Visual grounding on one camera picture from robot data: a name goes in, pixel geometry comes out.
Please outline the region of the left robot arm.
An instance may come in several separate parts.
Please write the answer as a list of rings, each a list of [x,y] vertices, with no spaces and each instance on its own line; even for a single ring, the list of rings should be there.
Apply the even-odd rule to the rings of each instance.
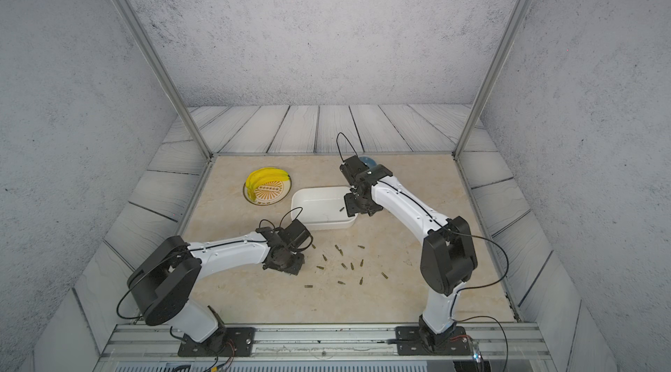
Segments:
[[[298,219],[287,227],[261,225],[244,236],[214,242],[188,243],[171,236],[129,276],[129,294],[146,325],[168,324],[194,343],[216,342],[225,335],[225,324],[212,308],[192,300],[195,284],[245,265],[296,275],[313,242]]]

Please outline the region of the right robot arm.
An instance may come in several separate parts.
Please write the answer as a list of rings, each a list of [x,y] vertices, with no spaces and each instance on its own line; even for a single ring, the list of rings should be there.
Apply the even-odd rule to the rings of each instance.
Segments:
[[[383,165],[370,167],[353,155],[342,161],[340,171],[349,184],[344,196],[349,217],[388,211],[422,244],[419,268],[429,293],[419,317],[419,336],[430,349],[443,344],[455,333],[460,291],[478,267],[468,222],[435,211]]]

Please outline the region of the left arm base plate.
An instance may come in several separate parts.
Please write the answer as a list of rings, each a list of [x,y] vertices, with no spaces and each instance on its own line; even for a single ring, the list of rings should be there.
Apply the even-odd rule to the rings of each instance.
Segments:
[[[217,330],[204,342],[195,342],[188,335],[181,338],[179,357],[250,357],[257,329],[252,327],[225,327]]]

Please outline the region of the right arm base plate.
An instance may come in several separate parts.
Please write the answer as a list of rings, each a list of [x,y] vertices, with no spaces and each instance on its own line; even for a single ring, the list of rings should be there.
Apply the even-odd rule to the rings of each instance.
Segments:
[[[388,341],[395,345],[400,356],[471,356],[472,344],[465,328],[452,327],[435,334],[430,328],[401,326],[395,328],[395,337]]]

